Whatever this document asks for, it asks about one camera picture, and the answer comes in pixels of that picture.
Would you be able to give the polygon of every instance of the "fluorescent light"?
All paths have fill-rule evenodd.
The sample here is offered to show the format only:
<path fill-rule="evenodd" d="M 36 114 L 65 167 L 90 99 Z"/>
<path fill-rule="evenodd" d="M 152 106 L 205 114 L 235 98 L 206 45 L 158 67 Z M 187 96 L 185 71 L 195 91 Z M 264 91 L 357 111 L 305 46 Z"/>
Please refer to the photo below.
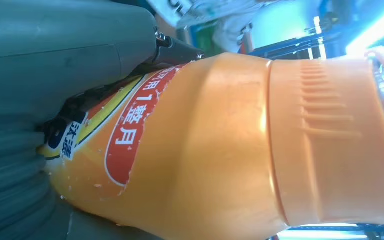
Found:
<path fill-rule="evenodd" d="M 357 232 L 340 231 L 294 231 L 286 230 L 279 232 L 277 236 L 280 239 L 367 239 L 364 234 Z"/>
<path fill-rule="evenodd" d="M 324 224 L 307 224 L 301 227 L 358 227 L 357 224 L 350 223 L 324 223 Z"/>
<path fill-rule="evenodd" d="M 348 45 L 346 53 L 348 55 L 363 54 L 368 47 L 382 38 L 384 38 L 384 16 Z"/>
<path fill-rule="evenodd" d="M 310 47 L 308 49 L 308 55 L 310 56 L 310 60 L 313 60 L 314 59 L 314 56 L 313 56 L 313 49 Z"/>
<path fill-rule="evenodd" d="M 315 26 L 315 33 L 321 34 L 322 33 L 322 27 L 320 26 L 320 17 L 316 16 L 314 18 L 314 26 Z"/>
<path fill-rule="evenodd" d="M 315 26 L 315 33 L 321 34 L 322 33 L 322 27 L 320 26 L 320 17 L 319 16 L 316 16 L 314 18 L 314 26 Z M 325 45 L 323 44 L 322 38 L 320 38 L 318 40 L 318 44 L 319 44 L 318 49 L 320 50 L 320 58 L 322 60 L 328 59 L 327 55 L 326 55 L 326 48 L 325 48 Z"/>
<path fill-rule="evenodd" d="M 324 44 L 320 44 L 319 48 L 320 48 L 320 58 L 321 58 L 321 60 L 328 59 L 328 57 L 326 56 L 325 45 Z"/>

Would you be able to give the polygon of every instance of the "orange plastic bottle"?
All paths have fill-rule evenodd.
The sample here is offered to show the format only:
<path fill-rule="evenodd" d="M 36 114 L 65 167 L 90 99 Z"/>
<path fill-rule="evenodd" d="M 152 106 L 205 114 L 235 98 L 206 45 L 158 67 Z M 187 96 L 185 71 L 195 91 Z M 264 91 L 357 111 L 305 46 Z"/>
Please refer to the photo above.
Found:
<path fill-rule="evenodd" d="M 68 103 L 39 151 L 70 203 L 166 240 L 384 224 L 380 99 L 366 58 L 222 54 Z"/>

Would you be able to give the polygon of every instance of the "plastic bag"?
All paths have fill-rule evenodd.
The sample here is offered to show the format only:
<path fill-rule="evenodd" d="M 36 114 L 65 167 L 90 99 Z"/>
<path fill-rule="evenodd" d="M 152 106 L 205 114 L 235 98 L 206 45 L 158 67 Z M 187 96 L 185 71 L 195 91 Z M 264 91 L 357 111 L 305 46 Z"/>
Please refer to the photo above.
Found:
<path fill-rule="evenodd" d="M 147 0 L 172 27 L 184 28 L 246 14 L 276 0 Z"/>

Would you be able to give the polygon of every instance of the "bottle label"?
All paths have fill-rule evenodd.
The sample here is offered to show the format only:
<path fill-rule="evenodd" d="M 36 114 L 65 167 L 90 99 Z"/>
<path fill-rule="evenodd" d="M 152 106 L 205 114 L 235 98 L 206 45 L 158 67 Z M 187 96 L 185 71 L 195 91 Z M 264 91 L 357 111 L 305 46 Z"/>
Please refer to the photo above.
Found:
<path fill-rule="evenodd" d="M 38 148 L 48 160 L 51 178 L 75 177 L 78 181 L 100 176 L 100 182 L 124 189 L 146 120 L 184 66 L 134 77 L 68 100 L 58 117 L 45 125 L 46 142 Z M 94 169 L 87 172 L 86 166 Z M 107 181 L 99 170 L 106 173 Z"/>

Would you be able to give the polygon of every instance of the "red label banner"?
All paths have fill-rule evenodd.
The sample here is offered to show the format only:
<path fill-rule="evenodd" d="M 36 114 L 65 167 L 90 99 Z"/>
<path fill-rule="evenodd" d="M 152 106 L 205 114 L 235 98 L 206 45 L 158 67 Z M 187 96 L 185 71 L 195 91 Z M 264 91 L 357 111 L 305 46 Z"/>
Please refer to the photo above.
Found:
<path fill-rule="evenodd" d="M 105 155 L 106 172 L 117 185 L 125 186 L 128 183 L 145 121 L 154 111 L 160 94 L 183 66 L 158 71 L 140 86 L 124 108 Z"/>

